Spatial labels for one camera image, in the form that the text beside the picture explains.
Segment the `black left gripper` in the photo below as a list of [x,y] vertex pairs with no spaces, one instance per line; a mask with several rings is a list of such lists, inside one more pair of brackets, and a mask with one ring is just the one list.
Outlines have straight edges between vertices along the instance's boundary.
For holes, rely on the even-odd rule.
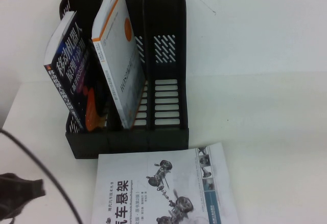
[[1,221],[15,218],[34,199],[43,196],[43,180],[26,180],[14,173],[1,174]]

